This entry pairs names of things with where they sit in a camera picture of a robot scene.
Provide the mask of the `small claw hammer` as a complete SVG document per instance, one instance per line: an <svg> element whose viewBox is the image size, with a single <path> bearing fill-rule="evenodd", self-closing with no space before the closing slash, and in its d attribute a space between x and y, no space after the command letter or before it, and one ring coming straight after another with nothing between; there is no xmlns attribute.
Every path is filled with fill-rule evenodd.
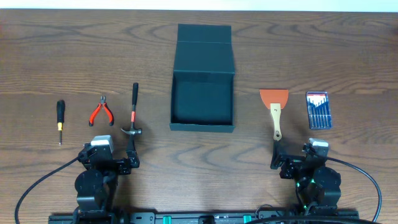
<svg viewBox="0 0 398 224"><path fill-rule="evenodd" d="M135 121L136 121L136 106L137 106L137 96L139 91L139 84L137 82L133 83L132 86L132 111L131 111L131 125L130 130L122 129L124 133L134 136L138 134L142 134L142 129L135 128Z"/></svg>

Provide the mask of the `blue precision screwdriver set case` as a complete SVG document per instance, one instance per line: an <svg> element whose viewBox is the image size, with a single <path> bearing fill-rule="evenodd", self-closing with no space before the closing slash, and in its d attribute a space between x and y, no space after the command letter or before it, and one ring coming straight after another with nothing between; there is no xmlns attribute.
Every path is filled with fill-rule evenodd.
<svg viewBox="0 0 398 224"><path fill-rule="evenodd" d="M329 98L326 91L306 92L306 103L310 129L331 129L333 127Z"/></svg>

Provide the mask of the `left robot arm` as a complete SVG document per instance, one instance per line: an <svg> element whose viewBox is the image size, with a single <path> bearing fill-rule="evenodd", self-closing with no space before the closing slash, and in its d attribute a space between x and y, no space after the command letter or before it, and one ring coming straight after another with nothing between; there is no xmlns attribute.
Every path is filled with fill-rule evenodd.
<svg viewBox="0 0 398 224"><path fill-rule="evenodd" d="M75 181L80 213L83 223L127 223L128 216L113 208L113 200L120 175L129 175L138 168L140 161L134 145L134 136L127 144L127 158L113 157L113 139L110 135L94 137L78 154L78 161L86 171Z"/></svg>

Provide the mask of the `orange scraper wooden handle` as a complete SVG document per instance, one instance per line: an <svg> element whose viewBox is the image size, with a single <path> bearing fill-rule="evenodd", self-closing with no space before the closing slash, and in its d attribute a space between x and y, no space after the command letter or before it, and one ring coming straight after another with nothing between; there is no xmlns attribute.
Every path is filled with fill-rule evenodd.
<svg viewBox="0 0 398 224"><path fill-rule="evenodd" d="M289 91L287 89L260 89L261 100L265 107L270 111L273 124L275 141L280 141L282 132L280 128L281 111L287 104Z"/></svg>

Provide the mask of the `black yellow screwdriver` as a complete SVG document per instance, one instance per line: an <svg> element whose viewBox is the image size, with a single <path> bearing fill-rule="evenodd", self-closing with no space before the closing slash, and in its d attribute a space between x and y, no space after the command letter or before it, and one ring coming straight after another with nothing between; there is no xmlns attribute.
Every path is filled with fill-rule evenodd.
<svg viewBox="0 0 398 224"><path fill-rule="evenodd" d="M59 145L62 145L62 131L63 124L65 122L65 101L58 100L57 101L57 126L59 131Z"/></svg>

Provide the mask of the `dark green box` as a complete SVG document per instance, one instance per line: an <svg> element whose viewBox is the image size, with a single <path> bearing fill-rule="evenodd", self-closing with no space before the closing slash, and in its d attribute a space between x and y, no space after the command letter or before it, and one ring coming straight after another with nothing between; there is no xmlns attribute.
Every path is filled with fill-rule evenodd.
<svg viewBox="0 0 398 224"><path fill-rule="evenodd" d="M233 132L234 75L231 26L179 24L170 129Z"/></svg>

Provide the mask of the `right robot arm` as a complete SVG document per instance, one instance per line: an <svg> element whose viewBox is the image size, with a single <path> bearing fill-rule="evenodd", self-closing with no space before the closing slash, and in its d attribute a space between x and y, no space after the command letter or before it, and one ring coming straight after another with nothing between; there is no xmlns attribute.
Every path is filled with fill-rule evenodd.
<svg viewBox="0 0 398 224"><path fill-rule="evenodd" d="M310 138L303 145L304 156L289 155L280 141L274 141L271 169L280 178L292 179L298 212L304 215L335 215L341 197L341 175L326 166L329 144Z"/></svg>

